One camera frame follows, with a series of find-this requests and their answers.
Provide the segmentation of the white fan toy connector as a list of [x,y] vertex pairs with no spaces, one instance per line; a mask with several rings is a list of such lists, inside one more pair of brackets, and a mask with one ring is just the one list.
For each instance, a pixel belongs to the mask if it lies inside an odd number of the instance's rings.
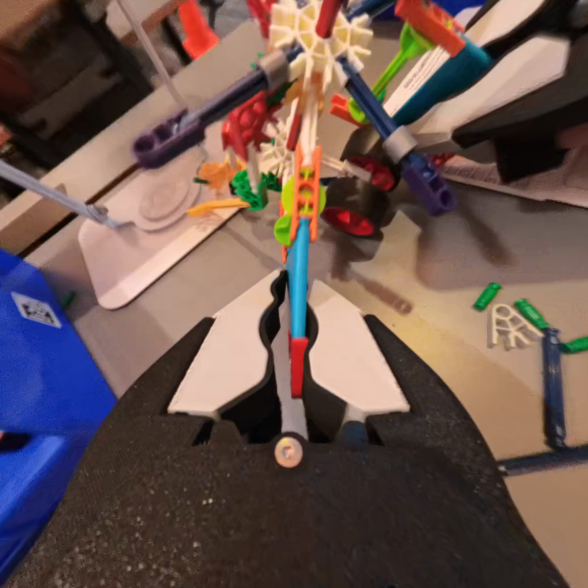
[[510,305],[500,303],[490,309],[487,327],[488,348],[501,347],[505,351],[525,349],[539,343],[542,338],[543,332]]

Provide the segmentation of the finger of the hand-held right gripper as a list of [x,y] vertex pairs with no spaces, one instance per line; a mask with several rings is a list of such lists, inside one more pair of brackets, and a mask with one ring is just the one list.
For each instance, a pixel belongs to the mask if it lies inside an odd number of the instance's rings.
[[450,59],[445,49],[427,51],[386,99],[386,112],[398,125],[407,126],[425,153],[481,150],[458,142],[460,127],[556,81],[565,73],[571,41],[538,35],[504,55],[479,81],[460,94],[438,103],[415,122],[400,122],[399,111],[416,91]]
[[[539,34],[565,31],[570,12],[570,1],[487,1],[468,21],[465,36],[492,57],[491,70],[524,41]],[[387,114],[395,114],[449,57],[443,48],[425,53],[385,102]]]

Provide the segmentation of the colourful construction toy model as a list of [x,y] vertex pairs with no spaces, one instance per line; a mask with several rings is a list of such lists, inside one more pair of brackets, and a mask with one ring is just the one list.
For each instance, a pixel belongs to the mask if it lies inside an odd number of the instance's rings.
[[[388,195],[403,178],[432,215],[454,208],[454,197],[434,164],[416,153],[406,126],[397,126],[371,92],[400,48],[404,21],[395,1],[250,1],[269,44],[251,73],[196,111],[183,111],[136,139],[140,166],[155,169],[203,142],[222,119],[224,170],[237,199],[217,208],[263,209],[269,182],[281,189],[275,238],[282,245],[290,297],[290,381],[301,398],[306,334],[307,260],[318,239],[321,217],[355,237],[370,238],[381,227]],[[364,26],[373,33],[367,52],[336,37],[337,25]],[[329,160],[317,137],[325,98],[356,99],[384,156],[364,154]]]

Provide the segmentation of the blue parts bin with tag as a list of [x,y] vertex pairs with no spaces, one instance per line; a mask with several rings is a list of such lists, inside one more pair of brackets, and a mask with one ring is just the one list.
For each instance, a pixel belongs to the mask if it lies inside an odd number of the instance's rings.
[[115,403],[43,273],[1,250],[1,587]]

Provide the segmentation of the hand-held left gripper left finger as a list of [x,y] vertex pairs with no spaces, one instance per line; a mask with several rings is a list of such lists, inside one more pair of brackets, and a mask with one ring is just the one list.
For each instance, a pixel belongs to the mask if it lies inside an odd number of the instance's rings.
[[287,273],[276,270],[213,315],[168,413],[220,420],[269,384],[286,284]]

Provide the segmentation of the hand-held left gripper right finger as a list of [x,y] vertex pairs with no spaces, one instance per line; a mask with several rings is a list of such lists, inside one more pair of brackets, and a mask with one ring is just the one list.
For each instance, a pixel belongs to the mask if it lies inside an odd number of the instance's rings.
[[326,283],[309,298],[314,327],[307,354],[303,403],[314,423],[364,423],[408,413],[405,397],[361,310]]

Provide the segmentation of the orange traffic cone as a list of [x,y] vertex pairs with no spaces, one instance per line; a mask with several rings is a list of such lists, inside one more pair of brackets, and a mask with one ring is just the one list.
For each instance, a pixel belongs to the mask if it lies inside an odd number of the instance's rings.
[[184,1],[179,5],[178,15],[185,34],[182,47],[195,61],[219,43],[219,37],[208,25],[196,1]]

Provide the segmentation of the lime green toy spool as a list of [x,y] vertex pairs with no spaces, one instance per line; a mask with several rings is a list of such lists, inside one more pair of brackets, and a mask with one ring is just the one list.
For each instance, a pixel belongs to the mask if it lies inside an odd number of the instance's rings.
[[[362,45],[364,40],[370,41],[373,33],[364,26],[356,25],[337,25],[335,27],[336,37],[345,43],[345,47],[353,49],[356,46],[361,52],[367,52]],[[404,65],[411,59],[420,57],[435,46],[430,40],[416,32],[409,24],[404,24],[400,35],[400,48],[386,70],[376,81],[371,92],[382,102],[386,95],[388,84],[400,72]],[[368,122],[367,116],[359,107],[356,99],[343,100],[339,94],[335,94],[331,99],[330,114],[342,118],[356,126],[361,126]]]

